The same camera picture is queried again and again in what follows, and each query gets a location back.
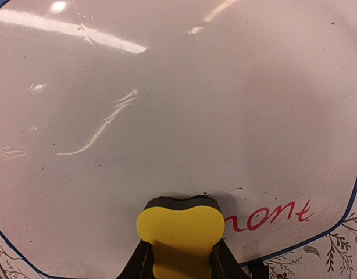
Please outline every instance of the scratch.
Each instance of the scratch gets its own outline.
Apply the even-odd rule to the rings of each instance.
[[[31,128],[31,130],[30,130],[30,132],[35,132],[35,131],[37,131],[37,130],[38,130],[38,126],[33,125],[32,128]]]
[[[30,93],[32,93],[33,95],[38,94],[40,92],[42,92],[47,86],[45,84],[31,84],[30,87],[28,88],[28,90],[30,91]]]
[[[87,17],[82,15],[81,13],[78,13],[78,12],[74,12],[74,14],[76,14],[77,16],[81,16],[83,19],[86,19]]]
[[[88,148],[90,148],[98,139],[98,137],[105,131],[105,129],[107,128],[107,126],[109,126],[112,121],[115,120],[115,118],[117,118],[117,115],[127,106],[131,105],[132,101],[136,100],[137,98],[130,98],[131,96],[136,96],[138,94],[138,91],[136,89],[134,89],[133,91],[131,91],[128,95],[126,95],[124,98],[115,101],[114,103],[117,103],[113,108],[115,109],[108,117],[103,119],[103,122],[101,123],[101,125],[98,127],[98,129],[96,130],[96,133],[92,136],[92,138],[87,142],[86,145],[84,145],[82,148],[80,148],[79,150],[76,150],[74,152],[66,152],[66,153],[57,153],[58,156],[66,156],[66,155],[76,155],[79,154],[83,151],[86,151]]]
[[[26,151],[26,148],[17,143],[8,146],[0,145],[0,157],[4,157],[4,160],[11,160],[13,158],[26,156]]]
[[[92,45],[92,47],[94,48],[94,49],[96,49],[96,46],[95,46],[95,44],[93,43],[93,40],[90,38],[90,36],[88,35],[88,30],[89,30],[89,28],[86,28],[84,25],[83,25],[83,22],[80,22],[80,29],[79,30],[82,30],[83,32],[84,32],[84,39],[87,41],[87,42],[89,42],[91,45]]]
[[[192,189],[192,190],[194,191],[194,193],[196,194],[197,192],[196,192],[196,190],[195,190],[195,188],[194,188],[194,183],[192,182],[192,178],[189,179],[189,181],[190,181],[191,189]]]
[[[229,190],[229,192],[233,192],[234,190],[243,190],[243,187],[238,187],[238,188],[231,189],[231,190]]]

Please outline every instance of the vine illustration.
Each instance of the vine illustration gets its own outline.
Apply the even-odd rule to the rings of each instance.
[[[265,260],[264,264],[269,267],[269,278],[275,279],[288,279],[287,276],[295,276],[295,271],[291,268],[292,266],[302,264],[302,255],[298,257],[293,257],[288,260],[288,255],[293,254],[294,251],[282,254],[278,257],[274,257],[270,260]]]
[[[357,247],[357,228],[355,228],[353,224],[357,224],[356,212],[351,213],[351,215],[341,223],[340,227],[345,228],[354,235],[354,243]],[[353,255],[349,254],[349,249],[352,247],[352,245],[349,244],[349,240],[338,232],[331,232],[326,235],[326,238],[330,241],[330,249],[326,254],[327,272],[335,272],[335,259],[339,257],[339,259],[341,259],[341,264],[338,268],[339,274],[341,276],[346,274],[348,278],[351,279],[354,268],[352,267]],[[314,253],[320,257],[319,251],[312,246],[305,246],[303,249],[306,253]]]
[[[7,275],[9,279],[31,279],[27,274],[23,273],[19,267],[15,268],[12,262],[22,261],[23,259],[20,257],[12,257],[7,251],[3,248],[0,243],[0,263],[2,264],[2,268],[4,273]]]

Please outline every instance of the glossy surface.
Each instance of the glossy surface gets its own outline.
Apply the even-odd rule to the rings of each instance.
[[[148,200],[204,192],[256,259],[337,224],[356,177],[357,1],[0,10],[0,229],[39,269],[115,278]]]

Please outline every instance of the yellow foam piece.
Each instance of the yellow foam piece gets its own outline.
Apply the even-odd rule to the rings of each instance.
[[[138,235],[152,244],[156,279],[210,279],[210,254],[224,229],[222,214],[204,205],[186,210],[155,206],[137,219]]]

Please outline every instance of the black fabric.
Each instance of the black fabric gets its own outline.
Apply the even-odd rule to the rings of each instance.
[[[141,240],[117,279],[154,279],[153,264],[151,244]],[[211,279],[249,279],[223,240],[213,247],[210,264]],[[253,279],[264,279],[264,277],[253,277]]]
[[[223,240],[212,249],[211,279],[249,279]]]
[[[117,279],[154,279],[153,264],[151,244],[141,240]]]
[[[269,267],[265,266],[263,262],[255,263],[248,266],[252,274],[252,279],[268,279]]]

